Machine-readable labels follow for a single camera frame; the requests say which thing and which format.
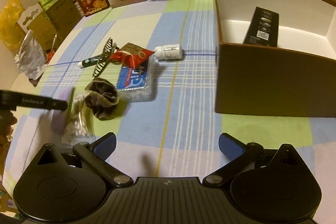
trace open cardboard box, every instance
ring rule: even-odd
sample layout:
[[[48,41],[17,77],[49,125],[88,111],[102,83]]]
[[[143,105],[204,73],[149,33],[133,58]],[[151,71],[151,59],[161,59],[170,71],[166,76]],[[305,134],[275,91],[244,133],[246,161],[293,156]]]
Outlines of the open cardboard box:
[[[336,3],[215,0],[215,111],[336,117]],[[278,47],[243,44],[255,7],[280,15]]]

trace qr code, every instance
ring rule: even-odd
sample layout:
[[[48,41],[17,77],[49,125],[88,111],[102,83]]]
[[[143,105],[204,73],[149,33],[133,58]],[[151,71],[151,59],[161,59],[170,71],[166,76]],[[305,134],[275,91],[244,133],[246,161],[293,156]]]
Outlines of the qr code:
[[[269,33],[258,31],[257,32],[257,37],[268,40]]]

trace ribbed black surface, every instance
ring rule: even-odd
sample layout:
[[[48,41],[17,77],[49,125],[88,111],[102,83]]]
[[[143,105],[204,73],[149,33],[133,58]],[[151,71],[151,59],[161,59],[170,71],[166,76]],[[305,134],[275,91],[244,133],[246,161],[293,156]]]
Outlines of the ribbed black surface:
[[[113,190],[97,211],[74,223],[258,224],[261,222],[239,213],[221,190],[204,187],[198,178],[192,177],[139,178],[131,187]],[[302,224],[312,223],[309,220],[302,222]]]

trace pill bottle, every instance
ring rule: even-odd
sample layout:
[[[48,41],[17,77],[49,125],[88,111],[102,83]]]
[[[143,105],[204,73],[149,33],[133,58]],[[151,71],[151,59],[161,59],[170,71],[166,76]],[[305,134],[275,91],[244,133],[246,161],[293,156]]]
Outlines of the pill bottle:
[[[181,59],[183,57],[182,47],[180,44],[155,47],[154,52],[154,56],[158,60]]]

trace clear plastic container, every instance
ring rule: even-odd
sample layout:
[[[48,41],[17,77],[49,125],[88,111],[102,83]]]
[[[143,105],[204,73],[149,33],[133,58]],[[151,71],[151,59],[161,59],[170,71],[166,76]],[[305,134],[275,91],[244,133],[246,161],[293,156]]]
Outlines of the clear plastic container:
[[[152,56],[136,69],[127,66],[121,68],[117,90],[122,101],[150,101],[153,96],[152,74],[155,61]]]

